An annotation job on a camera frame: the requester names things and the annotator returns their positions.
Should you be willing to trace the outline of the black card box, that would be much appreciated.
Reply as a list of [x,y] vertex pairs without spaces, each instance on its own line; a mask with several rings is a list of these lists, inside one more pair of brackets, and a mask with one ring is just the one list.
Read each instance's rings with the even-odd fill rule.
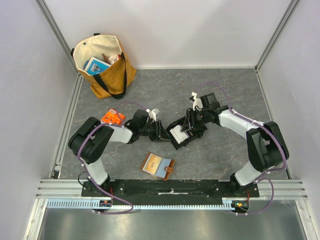
[[174,128],[176,125],[183,125],[184,121],[185,121],[185,116],[179,118],[178,120],[172,122],[167,128],[166,128],[166,132],[169,134],[169,136],[171,137],[171,143],[173,144],[174,148],[176,150],[180,149],[181,147],[186,147],[190,142],[196,140],[196,139],[200,139],[204,132],[208,129],[205,125],[203,127],[201,127],[200,129],[196,129],[196,130],[187,130],[186,133],[188,134],[189,138],[186,139],[185,141],[183,141],[181,144],[178,144],[175,139],[173,138],[172,134],[169,132],[170,129]]

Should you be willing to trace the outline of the tan leather card holder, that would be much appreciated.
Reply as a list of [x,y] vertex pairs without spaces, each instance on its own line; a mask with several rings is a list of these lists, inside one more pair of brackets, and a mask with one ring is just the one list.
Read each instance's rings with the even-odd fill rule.
[[155,174],[150,174],[150,173],[148,173],[146,171],[143,171],[144,163],[146,162],[147,157],[148,157],[149,154],[154,154],[154,153],[149,152],[146,155],[144,161],[142,162],[140,170],[142,172],[145,172],[145,173],[147,173],[147,174],[159,179],[159,180],[167,181],[169,176],[170,176],[170,174],[173,173],[173,171],[174,171],[175,160],[174,159],[169,159],[169,158],[164,158],[164,157],[161,157],[161,156],[158,155],[159,157],[162,158],[162,162],[159,165],[156,173]]

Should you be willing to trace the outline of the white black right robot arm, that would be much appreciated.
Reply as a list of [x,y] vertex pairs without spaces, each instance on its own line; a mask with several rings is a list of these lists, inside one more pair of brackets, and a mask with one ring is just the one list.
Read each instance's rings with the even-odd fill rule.
[[247,186],[257,182],[261,175],[285,165],[289,151],[277,123],[250,119],[228,105],[220,105],[214,93],[198,97],[192,92],[192,108],[187,109],[181,132],[198,132],[207,123],[227,128],[246,140],[248,162],[230,176],[229,191],[242,196]]

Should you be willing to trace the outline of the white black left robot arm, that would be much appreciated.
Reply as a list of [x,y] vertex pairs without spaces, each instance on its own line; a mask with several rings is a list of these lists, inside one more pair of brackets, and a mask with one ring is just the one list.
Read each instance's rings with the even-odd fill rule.
[[68,142],[69,149],[83,165],[89,180],[94,183],[92,190],[98,196],[106,196],[110,191],[110,177],[105,171],[101,156],[109,142],[132,144],[141,136],[152,142],[172,140],[157,119],[158,109],[138,109],[132,119],[123,125],[102,123],[95,117],[88,118],[73,134]]

